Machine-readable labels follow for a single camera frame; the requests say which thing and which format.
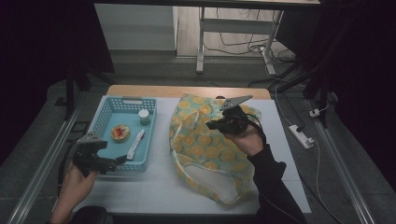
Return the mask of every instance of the tabletop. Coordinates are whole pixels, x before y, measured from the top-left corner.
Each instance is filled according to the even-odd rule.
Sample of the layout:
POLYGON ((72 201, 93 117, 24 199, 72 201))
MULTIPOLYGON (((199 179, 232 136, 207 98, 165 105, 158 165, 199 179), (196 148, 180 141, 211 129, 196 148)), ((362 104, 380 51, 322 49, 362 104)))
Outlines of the tabletop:
POLYGON ((145 172, 125 175, 99 175, 92 192, 75 210, 89 204, 103 206, 113 215, 254 215, 259 208, 258 191, 250 184, 248 193, 233 206, 223 206, 190 189, 177 176, 169 151, 169 125, 172 114, 184 94, 232 98, 253 95, 244 102, 262 112, 260 118, 274 158, 288 166, 282 177, 303 212, 310 213, 304 189, 286 139, 276 105, 265 89, 114 85, 107 95, 155 97, 157 118, 145 172))

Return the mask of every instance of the white table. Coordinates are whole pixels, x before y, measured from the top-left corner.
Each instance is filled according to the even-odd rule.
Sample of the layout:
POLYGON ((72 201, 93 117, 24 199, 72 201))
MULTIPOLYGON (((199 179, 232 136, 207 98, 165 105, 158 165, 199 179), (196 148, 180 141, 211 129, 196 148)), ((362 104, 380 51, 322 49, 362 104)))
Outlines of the white table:
MULTIPOLYGON (((109 90, 109 92, 110 94, 125 93, 125 91, 114 90, 109 90)), ((224 207, 198 194, 178 179, 169 155, 168 133, 170 119, 178 101, 179 97, 157 97, 157 118, 147 171, 124 176, 98 176, 91 194, 76 207, 76 211, 82 206, 98 205, 105 207, 110 214, 114 215, 253 215, 256 213, 259 208, 258 191, 253 183, 243 199, 233 206, 224 207)), ((274 157, 277 161, 284 161, 288 165, 282 179, 303 212, 310 213, 275 102, 251 99, 245 104, 254 106, 262 112, 261 123, 274 157)))

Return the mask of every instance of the blue plastic basket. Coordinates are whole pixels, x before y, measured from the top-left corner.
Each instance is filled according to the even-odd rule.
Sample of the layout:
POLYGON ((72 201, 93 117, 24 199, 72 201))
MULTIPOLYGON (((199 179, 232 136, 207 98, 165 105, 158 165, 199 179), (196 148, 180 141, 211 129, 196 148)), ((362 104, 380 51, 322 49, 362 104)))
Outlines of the blue plastic basket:
POLYGON ((144 129, 145 135, 134 152, 133 160, 117 166, 115 173, 144 172, 147 168, 156 115, 157 101, 155 98, 103 96, 88 130, 88 132, 96 132, 104 141, 107 141, 107 148, 100 149, 98 156, 116 159, 126 155, 137 134, 144 129), (141 109, 147 109, 149 112, 150 123, 148 125, 140 123, 138 112, 141 109), (131 132, 129 138, 121 143, 114 141, 110 135, 111 130, 119 124, 127 125, 131 132))

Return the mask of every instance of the yellow floral fabric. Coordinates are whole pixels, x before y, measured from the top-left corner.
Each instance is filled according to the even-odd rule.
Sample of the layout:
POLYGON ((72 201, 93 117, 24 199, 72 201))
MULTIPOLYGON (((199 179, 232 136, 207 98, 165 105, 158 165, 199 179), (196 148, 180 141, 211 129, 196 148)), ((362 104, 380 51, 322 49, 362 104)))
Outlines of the yellow floral fabric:
MULTIPOLYGON (((171 119, 169 130, 170 153, 181 180, 200 194, 220 204, 232 204, 249 189, 253 166, 245 153, 222 133, 209 130, 206 122, 222 118, 220 107, 224 100, 186 94, 180 98, 171 119), (237 195, 224 202, 215 190, 192 179, 184 168, 189 165, 229 175, 234 181, 237 195)), ((261 112, 253 107, 241 105, 245 113, 257 118, 261 112)))

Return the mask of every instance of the metal rail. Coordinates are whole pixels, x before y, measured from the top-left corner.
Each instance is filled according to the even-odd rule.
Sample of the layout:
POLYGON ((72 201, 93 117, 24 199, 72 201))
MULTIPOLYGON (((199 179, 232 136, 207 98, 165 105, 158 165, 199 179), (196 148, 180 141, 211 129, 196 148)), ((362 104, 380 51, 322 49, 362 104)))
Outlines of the metal rail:
POLYGON ((76 100, 77 107, 75 111, 70 116, 69 120, 65 121, 62 125, 61 130, 56 135, 55 140, 52 142, 51 146, 47 150, 47 154, 44 156, 42 162, 39 164, 37 170, 35 171, 35 174, 33 175, 20 200, 15 206, 14 211, 9 217, 7 224, 23 223, 26 219, 39 191, 43 187, 43 184, 50 172, 50 169, 52 168, 53 163, 55 163, 56 158, 61 151, 67 135, 73 127, 74 121, 76 120, 81 110, 81 106, 87 98, 87 94, 88 93, 84 91, 78 95, 78 98, 76 100))
MULTIPOLYGON (((307 106, 310 110, 314 109, 308 101, 305 102, 307 103, 307 106)), ((361 223, 374 224, 375 221, 373 215, 370 212, 366 201, 364 201, 363 197, 361 196, 361 191, 356 186, 355 181, 348 171, 347 166, 344 163, 344 160, 332 139, 332 135, 329 133, 329 130, 325 129, 318 119, 315 119, 315 126, 317 127, 321 140, 327 148, 335 170, 340 176, 341 182, 343 183, 346 192, 350 196, 352 204, 355 207, 356 213, 361 220, 361 223)))

